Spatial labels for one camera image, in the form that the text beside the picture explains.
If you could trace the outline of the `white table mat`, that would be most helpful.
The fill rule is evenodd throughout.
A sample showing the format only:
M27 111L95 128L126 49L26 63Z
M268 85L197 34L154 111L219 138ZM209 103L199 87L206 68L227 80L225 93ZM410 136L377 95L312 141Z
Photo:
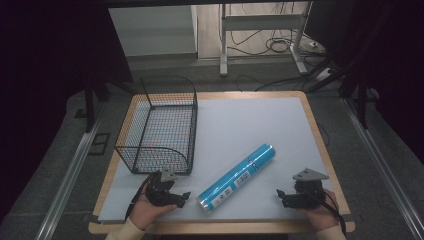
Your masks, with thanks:
M305 168L323 173L319 135L306 104L298 97L206 99L198 102L193 168L177 175L172 190L191 192L183 208L164 215L173 222L294 220L300 213L284 208L276 190L293 193L293 176ZM275 157L240 189L205 214L196 198L262 144ZM127 208L149 174L133 174L115 151L118 167L99 214L104 223L124 221Z

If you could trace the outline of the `white panel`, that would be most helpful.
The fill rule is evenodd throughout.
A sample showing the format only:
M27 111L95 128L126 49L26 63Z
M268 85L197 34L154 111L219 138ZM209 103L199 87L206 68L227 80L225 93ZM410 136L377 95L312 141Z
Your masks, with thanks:
M194 5L110 8L109 13L126 56L198 52Z

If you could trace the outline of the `aluminium rail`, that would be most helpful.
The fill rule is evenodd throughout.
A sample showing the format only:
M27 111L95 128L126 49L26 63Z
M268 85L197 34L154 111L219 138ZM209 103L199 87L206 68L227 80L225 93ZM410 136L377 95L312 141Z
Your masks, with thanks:
M97 134L100 118L103 114L103 108L100 108L94 115L95 119L90 129L83 134L77 150L68 169L62 179L61 184L52 200L52 203L42 221L40 228L34 240L51 240L58 226L60 218L64 212L67 202L75 186L76 180L80 174L82 166L88 155L88 151L92 145L95 135Z
M414 239L424 240L424 221L421 219L421 216L413 205L411 199L407 196L406 192L399 184L371 133L368 129L364 128L357 119L357 110L354 107L354 103L351 100L344 98L341 99L341 102L345 106L351 122L364 143L369 155L371 156L372 162L376 166L379 175L397 205Z

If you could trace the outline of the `white power strip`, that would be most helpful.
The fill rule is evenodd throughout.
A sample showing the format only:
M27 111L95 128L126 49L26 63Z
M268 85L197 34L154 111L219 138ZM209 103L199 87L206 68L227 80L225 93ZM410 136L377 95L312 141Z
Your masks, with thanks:
M327 77L329 77L330 75L332 75L334 73L334 70L332 68L325 68L321 73L319 73L315 79L320 82L324 79L326 79Z

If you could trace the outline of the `blue plastic-wrapped roll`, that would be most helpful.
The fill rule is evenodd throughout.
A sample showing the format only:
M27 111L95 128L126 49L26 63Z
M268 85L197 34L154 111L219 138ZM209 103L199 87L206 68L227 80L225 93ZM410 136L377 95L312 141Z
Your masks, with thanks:
M207 215L212 213L221 203L262 170L275 157L275 154L272 145L262 144L204 190L196 198L204 213Z

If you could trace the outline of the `white metal desk frame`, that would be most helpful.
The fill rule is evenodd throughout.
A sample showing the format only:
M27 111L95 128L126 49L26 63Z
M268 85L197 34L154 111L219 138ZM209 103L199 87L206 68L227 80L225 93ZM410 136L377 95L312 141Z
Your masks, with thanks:
M300 57L299 47L311 6L312 2L308 1L301 14L232 16L226 14L226 5L221 4L220 75L225 77L228 74L227 32L253 30L295 30L297 36L289 45L289 50L299 73L305 75L307 69Z

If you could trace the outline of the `person's right hand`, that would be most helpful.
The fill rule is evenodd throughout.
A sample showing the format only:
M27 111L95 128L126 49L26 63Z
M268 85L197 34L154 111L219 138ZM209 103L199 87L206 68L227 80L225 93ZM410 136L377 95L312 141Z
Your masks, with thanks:
M326 200L325 202L333 209L338 208L336 196L333 192L325 189ZM339 225L338 218L327 208L320 206L313 210L300 209L300 212L304 214L309 220L312 228L316 231L323 231L331 227Z

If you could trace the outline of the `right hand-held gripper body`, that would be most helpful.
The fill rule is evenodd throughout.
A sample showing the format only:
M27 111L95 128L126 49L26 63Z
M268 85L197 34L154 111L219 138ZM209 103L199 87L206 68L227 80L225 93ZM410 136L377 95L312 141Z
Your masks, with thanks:
M328 176L315 170L305 168L293 176L295 194L287 195L284 200L288 208L313 210L326 199L322 181Z

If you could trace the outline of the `person's left hand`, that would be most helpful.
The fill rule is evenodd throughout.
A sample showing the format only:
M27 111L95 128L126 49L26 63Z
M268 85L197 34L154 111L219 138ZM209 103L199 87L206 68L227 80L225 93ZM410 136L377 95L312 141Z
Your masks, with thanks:
M141 194L129 215L131 222L140 230L146 229L156 218L163 214L172 212L176 205L155 206L144 194Z

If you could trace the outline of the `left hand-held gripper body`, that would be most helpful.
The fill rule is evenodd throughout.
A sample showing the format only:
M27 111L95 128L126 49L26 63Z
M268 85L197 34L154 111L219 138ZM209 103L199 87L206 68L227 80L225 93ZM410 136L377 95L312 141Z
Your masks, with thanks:
M155 206L176 205L183 200L181 195L170 192L178 177L169 169L163 168L152 173L147 180L145 195Z

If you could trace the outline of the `black stand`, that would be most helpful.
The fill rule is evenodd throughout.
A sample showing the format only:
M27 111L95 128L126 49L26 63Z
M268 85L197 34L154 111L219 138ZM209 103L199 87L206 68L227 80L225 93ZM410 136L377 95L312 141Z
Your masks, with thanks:
M362 70L366 56L366 52L358 53L348 65L305 90L305 93L313 93L343 77L344 80L338 89L338 93L342 98L348 98L352 95L354 90L357 90L356 116L361 126L365 129L368 128L366 123L367 94L366 83Z
M90 75L85 75L83 79L87 118L87 126L85 132L89 133L94 129L95 124L93 96L96 95L101 102L106 102L110 99L111 93L103 80L96 80Z

